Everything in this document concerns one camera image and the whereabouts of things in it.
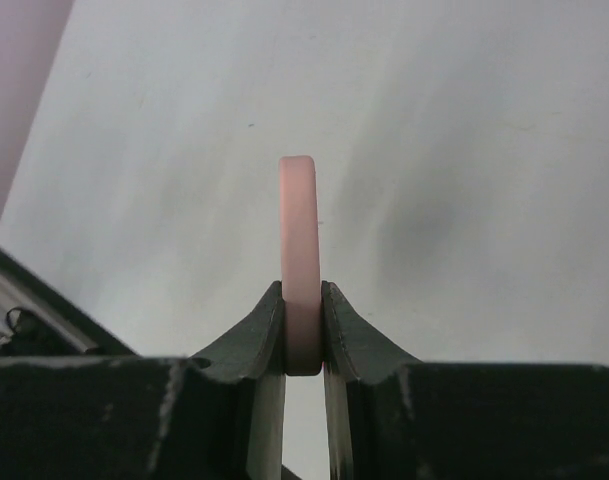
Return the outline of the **pink cased smartphone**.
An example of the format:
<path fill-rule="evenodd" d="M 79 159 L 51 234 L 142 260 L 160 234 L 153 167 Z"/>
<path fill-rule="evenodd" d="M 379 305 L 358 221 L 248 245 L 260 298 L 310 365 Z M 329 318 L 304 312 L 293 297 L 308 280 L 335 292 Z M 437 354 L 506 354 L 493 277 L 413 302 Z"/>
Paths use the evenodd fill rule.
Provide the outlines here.
<path fill-rule="evenodd" d="M 290 376 L 314 376 L 323 362 L 314 160 L 309 156 L 282 158 L 279 190 L 285 371 Z"/>

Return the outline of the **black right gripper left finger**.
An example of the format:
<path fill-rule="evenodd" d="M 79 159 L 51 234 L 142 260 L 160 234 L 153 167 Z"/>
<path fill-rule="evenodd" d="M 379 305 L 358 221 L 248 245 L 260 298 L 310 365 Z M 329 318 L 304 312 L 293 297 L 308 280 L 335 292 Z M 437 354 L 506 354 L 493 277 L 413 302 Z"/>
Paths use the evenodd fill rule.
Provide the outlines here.
<path fill-rule="evenodd" d="M 0 358 L 0 479 L 277 479 L 284 302 L 192 357 Z"/>

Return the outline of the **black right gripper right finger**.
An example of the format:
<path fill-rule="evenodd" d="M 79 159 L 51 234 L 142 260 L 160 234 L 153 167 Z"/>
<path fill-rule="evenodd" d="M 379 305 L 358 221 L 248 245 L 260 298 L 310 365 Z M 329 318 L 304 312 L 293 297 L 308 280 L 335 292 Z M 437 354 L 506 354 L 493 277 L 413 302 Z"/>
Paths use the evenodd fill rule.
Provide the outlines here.
<path fill-rule="evenodd" d="M 322 286 L 334 479 L 609 479 L 609 367 L 426 362 Z"/>

